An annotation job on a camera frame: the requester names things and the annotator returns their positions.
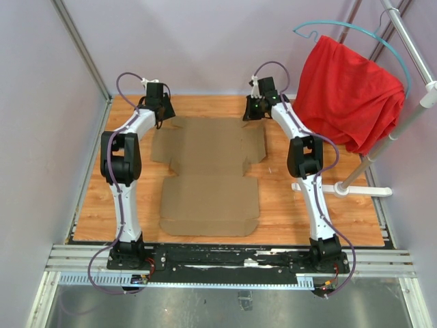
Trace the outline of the brown cardboard box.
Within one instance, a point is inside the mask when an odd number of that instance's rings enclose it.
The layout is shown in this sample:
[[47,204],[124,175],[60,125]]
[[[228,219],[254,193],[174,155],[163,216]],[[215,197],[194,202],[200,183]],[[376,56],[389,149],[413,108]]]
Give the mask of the brown cardboard box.
[[266,157],[262,123],[176,117],[153,138],[163,180],[160,227],[173,236],[242,237],[259,224],[259,184],[247,176]]

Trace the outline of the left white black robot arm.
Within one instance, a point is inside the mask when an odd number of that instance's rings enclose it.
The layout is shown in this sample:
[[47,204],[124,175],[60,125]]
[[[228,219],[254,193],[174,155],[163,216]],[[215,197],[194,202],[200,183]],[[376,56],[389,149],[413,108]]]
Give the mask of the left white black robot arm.
[[151,129],[175,117],[168,86],[157,79],[141,81],[145,95],[132,116],[114,131],[101,136],[100,173],[109,183],[115,204],[117,232],[107,262],[108,269],[139,270],[146,250],[137,214],[137,181],[141,175],[139,142]]

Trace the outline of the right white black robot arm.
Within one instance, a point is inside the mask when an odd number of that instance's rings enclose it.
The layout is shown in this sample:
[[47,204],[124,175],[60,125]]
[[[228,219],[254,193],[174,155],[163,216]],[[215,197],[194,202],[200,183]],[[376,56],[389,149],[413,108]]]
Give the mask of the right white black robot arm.
[[332,228],[322,190],[320,172],[324,166],[323,141],[298,118],[289,100],[278,93],[272,77],[251,77],[251,93],[246,97],[244,121],[269,116],[290,140],[287,169],[296,179],[305,199],[310,220],[309,264],[316,273],[329,269],[347,273],[349,263],[339,237]]

